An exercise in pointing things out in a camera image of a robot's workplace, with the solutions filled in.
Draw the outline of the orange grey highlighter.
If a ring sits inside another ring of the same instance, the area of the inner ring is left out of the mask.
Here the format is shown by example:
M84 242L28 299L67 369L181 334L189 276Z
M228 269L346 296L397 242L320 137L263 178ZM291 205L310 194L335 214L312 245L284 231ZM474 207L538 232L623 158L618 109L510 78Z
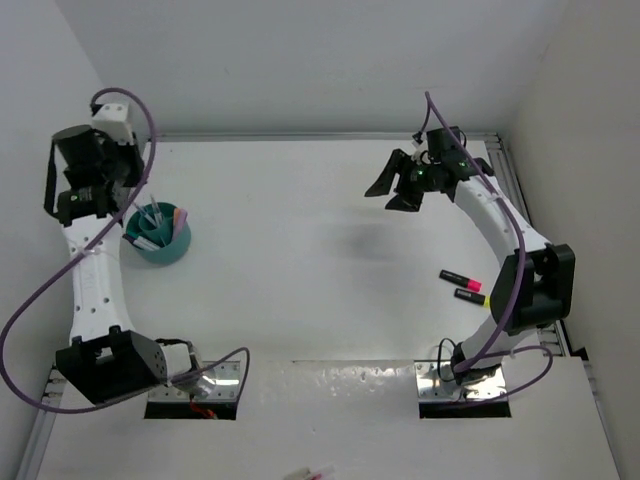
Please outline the orange grey highlighter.
M178 207L175 208L173 211L173 218L172 218L172 230L176 228L180 214L181 214L181 209Z

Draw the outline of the purple highlighter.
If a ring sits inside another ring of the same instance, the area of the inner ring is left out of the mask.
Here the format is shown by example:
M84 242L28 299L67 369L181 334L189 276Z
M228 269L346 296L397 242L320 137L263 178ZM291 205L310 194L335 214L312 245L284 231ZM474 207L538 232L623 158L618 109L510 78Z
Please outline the purple highlighter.
M180 209L181 209L181 214L180 214L177 226L172 231L172 239L173 240L176 240L178 238L178 236L180 235L180 233L182 232L184 226L186 225L186 221L187 221L187 217L188 217L188 212L183 208L180 208Z

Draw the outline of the pink black highlighter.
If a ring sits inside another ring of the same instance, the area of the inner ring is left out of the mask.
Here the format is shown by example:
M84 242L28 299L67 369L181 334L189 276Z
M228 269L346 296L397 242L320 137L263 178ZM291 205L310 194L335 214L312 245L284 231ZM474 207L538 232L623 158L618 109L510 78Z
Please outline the pink black highlighter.
M439 278L472 292L478 293L482 289L480 282L448 270L441 270Z

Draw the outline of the yellow black highlighter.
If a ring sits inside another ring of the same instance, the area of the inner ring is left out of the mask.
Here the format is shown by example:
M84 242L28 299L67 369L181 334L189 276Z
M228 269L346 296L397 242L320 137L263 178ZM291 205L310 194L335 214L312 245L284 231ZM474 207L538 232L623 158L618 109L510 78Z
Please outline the yellow black highlighter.
M457 288L454 291L454 297L486 308L490 305L490 298L488 296L461 288Z

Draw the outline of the clear purple ballpoint pen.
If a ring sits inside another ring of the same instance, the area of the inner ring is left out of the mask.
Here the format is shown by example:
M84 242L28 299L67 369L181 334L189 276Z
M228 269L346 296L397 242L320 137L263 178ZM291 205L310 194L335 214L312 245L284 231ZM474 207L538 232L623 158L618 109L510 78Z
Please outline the clear purple ballpoint pen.
M141 218L144 218L153 228L157 227L157 224L155 222L155 218L152 217L146 209L144 209L143 207L141 207L140 205L138 205L137 203L133 203L133 206L135 207L136 211L140 214Z

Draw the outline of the purple capped white marker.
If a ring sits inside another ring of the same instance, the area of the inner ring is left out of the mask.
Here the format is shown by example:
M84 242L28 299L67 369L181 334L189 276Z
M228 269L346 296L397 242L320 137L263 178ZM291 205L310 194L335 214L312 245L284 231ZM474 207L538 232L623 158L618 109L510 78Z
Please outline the purple capped white marker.
M144 251L158 251L160 247L144 237L134 237L130 234L124 234L123 238L131 245Z

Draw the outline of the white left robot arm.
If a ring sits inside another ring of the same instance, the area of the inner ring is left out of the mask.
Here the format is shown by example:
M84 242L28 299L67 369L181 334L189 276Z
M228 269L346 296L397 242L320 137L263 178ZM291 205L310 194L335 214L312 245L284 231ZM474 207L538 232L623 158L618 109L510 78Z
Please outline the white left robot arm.
M193 206L194 233L153 252L149 279L121 277L123 228L89 215L64 229L74 267L70 344L56 364L91 403L159 385L203 398L231 343L276 360L362 356L375 314L350 313L351 263L390 258L358 204L394 152L387 140L180 142L161 179Z

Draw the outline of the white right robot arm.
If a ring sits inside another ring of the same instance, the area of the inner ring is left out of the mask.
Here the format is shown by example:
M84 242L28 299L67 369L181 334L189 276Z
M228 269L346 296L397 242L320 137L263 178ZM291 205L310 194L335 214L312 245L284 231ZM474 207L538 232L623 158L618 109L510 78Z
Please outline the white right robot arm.
M456 127L429 131L412 153L393 150L365 194L387 195L387 209L413 213L428 193L443 194L462 210L500 265L488 318L454 348L452 377L461 384L493 372L527 336L569 314L576 257L529 224L489 163L464 148Z

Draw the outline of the teal pen holder cup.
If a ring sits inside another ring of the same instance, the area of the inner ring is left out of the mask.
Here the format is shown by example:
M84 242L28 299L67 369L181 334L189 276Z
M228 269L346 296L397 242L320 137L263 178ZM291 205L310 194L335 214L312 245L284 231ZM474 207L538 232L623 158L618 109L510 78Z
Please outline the teal pen holder cup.
M172 218L173 211L177 206L167 202L158 203L164 215L164 222L160 228L153 228L144 218L141 218L140 214L135 210L134 214L126 223L125 234L130 234L134 237L144 237L158 245L160 247L158 251L150 252L138 249L128 242L144 260L155 265L167 266L177 262L186 254L191 244L192 233L189 223L186 221L186 225L178 238L173 240ZM151 203L143 208L153 217Z

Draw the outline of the pink white object at edge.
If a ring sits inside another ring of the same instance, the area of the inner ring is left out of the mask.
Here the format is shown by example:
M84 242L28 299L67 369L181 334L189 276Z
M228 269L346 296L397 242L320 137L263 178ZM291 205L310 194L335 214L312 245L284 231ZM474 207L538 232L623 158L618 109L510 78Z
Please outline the pink white object at edge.
M283 480L330 480L335 478L335 467L326 466L317 470L308 467L297 469L288 473Z

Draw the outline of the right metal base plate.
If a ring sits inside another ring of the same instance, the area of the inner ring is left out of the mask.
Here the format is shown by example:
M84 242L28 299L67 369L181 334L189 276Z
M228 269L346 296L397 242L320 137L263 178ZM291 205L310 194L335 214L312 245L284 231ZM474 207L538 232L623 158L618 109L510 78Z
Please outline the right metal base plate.
M414 362L418 400L421 403L479 402L507 392L502 368L476 379L456 382L449 361Z

